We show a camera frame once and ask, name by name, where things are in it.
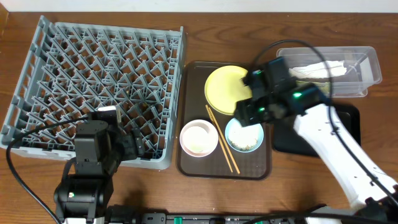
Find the light blue bowl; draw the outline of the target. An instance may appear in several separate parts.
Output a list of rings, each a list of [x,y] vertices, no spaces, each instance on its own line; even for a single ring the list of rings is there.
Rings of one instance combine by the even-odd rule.
[[[264,130],[260,124],[242,127],[235,118],[227,123],[224,135],[230,147],[243,153],[255,151],[264,140]]]

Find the white napkin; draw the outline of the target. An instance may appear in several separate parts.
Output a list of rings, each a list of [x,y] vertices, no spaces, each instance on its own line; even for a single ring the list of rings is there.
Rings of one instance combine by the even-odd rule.
[[[344,61],[326,61],[332,77],[345,75],[347,68],[344,67]],[[321,79],[328,78],[328,70],[323,62],[314,63],[304,67],[294,67],[289,69],[289,73],[299,79]]]

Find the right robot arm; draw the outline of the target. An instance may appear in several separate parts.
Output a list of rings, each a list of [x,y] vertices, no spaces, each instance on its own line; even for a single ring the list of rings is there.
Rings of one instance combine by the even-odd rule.
[[[397,181],[363,151],[314,83],[299,85],[283,57],[250,69],[243,83],[252,96],[236,103],[234,117],[242,126],[289,124],[329,168],[355,214],[397,221]]]

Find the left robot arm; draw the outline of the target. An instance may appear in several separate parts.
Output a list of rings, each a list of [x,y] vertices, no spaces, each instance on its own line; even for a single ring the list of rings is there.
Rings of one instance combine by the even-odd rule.
[[[105,217],[113,175],[123,161],[144,154],[140,130],[126,132],[121,123],[119,108],[105,106],[76,127],[75,157],[65,164],[53,196],[61,223],[94,223]]]

